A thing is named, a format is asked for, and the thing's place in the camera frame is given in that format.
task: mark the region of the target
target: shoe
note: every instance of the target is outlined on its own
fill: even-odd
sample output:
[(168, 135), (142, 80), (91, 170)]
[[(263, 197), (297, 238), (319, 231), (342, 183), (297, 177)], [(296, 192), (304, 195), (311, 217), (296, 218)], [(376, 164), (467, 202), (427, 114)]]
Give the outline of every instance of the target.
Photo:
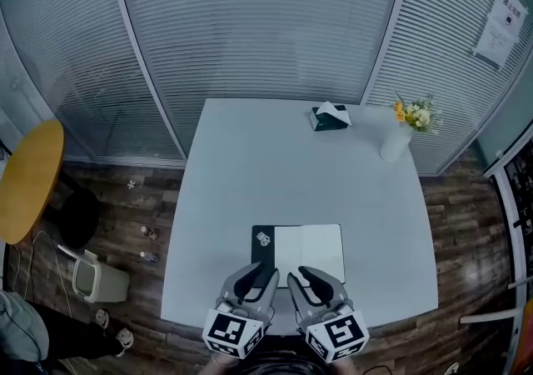
[(105, 331), (107, 326), (109, 326), (109, 313), (103, 308), (100, 308), (95, 316), (95, 323)]
[(122, 348), (124, 348), (120, 354), (117, 354), (117, 357), (121, 358), (124, 355), (124, 352), (133, 345), (133, 333), (125, 327), (120, 330), (115, 338), (120, 342)]

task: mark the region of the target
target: round wooden table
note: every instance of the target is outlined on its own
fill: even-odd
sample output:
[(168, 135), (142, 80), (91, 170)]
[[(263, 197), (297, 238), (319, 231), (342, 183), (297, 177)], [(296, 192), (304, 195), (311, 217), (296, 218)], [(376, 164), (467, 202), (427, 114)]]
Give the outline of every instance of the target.
[(0, 181), (0, 238), (14, 244), (41, 217), (61, 168), (65, 137), (58, 120), (48, 120), (24, 137)]

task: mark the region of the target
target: green tissue box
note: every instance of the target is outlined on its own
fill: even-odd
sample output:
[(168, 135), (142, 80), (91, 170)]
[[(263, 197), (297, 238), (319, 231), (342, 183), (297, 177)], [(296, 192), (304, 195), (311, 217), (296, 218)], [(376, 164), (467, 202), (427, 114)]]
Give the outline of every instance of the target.
[[(345, 112), (346, 107), (343, 105), (334, 106), (338, 111)], [(318, 107), (313, 107), (309, 113), (309, 119), (311, 120), (311, 125), (315, 131), (334, 131), (337, 129), (346, 129), (348, 128), (348, 123), (343, 122), (342, 120), (333, 117), (327, 112), (322, 112), (321, 114), (316, 114)]]

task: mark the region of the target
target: trash can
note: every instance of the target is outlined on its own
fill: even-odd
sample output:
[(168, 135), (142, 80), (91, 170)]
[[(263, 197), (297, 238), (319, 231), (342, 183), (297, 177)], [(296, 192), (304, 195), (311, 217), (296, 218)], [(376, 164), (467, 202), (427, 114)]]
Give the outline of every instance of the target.
[(76, 259), (72, 288), (88, 303), (120, 303), (126, 301), (130, 275), (123, 270), (98, 261), (98, 255), (85, 251), (83, 255), (62, 245), (57, 245), (67, 255)]

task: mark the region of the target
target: flower vase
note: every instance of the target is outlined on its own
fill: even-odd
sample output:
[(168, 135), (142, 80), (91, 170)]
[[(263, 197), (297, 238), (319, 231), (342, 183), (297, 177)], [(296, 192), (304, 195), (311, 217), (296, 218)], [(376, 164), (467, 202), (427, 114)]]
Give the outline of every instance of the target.
[(385, 142), (381, 145), (380, 156), (383, 160), (393, 163), (409, 145), (413, 136), (413, 128), (408, 123), (401, 123), (386, 137)]

